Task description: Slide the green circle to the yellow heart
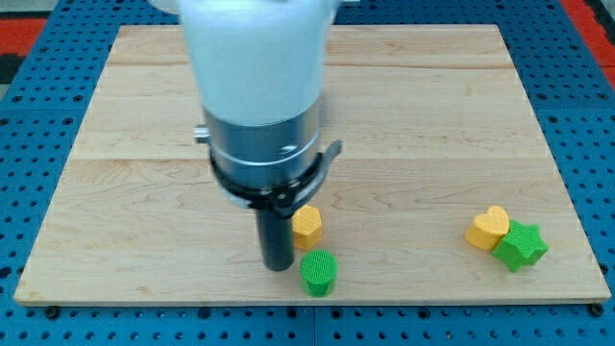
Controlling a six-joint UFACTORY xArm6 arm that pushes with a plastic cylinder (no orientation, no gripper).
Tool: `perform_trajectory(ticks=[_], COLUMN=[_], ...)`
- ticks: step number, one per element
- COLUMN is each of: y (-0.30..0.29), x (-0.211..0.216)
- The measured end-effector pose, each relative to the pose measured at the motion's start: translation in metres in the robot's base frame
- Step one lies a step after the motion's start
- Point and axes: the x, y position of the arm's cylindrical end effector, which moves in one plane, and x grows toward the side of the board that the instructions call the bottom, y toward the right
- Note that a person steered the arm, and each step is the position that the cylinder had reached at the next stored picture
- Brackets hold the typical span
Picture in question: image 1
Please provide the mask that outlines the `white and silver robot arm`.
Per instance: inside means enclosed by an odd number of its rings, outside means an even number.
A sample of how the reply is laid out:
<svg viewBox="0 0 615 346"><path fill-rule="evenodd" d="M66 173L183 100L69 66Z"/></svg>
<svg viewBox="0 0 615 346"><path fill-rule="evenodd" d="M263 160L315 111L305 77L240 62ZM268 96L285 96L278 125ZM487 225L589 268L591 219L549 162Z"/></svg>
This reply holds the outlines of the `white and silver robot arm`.
<svg viewBox="0 0 615 346"><path fill-rule="evenodd" d="M210 159L245 187L288 185L313 165L325 46L339 0L181 0L179 17Z"/></svg>

